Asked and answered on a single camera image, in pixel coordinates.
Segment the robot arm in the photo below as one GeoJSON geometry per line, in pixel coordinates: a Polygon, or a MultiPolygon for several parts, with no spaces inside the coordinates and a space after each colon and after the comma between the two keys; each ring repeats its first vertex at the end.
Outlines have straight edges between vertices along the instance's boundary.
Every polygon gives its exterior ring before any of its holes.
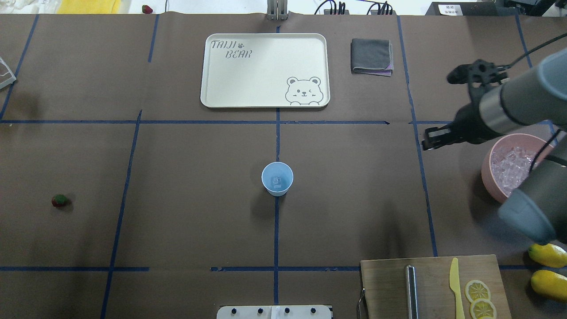
{"type": "Polygon", "coordinates": [[[511,65],[476,60],[456,67],[451,84],[467,86],[469,102],[452,121],[423,132],[424,151],[452,144],[524,147],[531,171],[501,200],[498,216],[545,245],[566,243],[566,50],[561,49],[512,79],[511,65]]]}

